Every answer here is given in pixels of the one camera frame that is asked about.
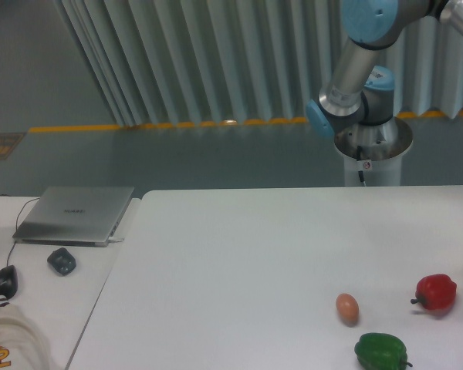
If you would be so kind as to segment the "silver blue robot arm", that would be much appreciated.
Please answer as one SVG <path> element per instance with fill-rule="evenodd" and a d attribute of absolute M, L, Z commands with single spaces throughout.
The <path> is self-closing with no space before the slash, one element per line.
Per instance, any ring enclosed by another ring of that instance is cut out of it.
<path fill-rule="evenodd" d="M 463 35 L 463 1 L 343 1 L 341 11 L 348 39 L 330 81 L 306 106 L 311 126 L 328 137 L 356 123 L 379 126 L 392 118 L 392 89 L 371 89 L 367 80 L 405 27 L 432 16 Z"/>

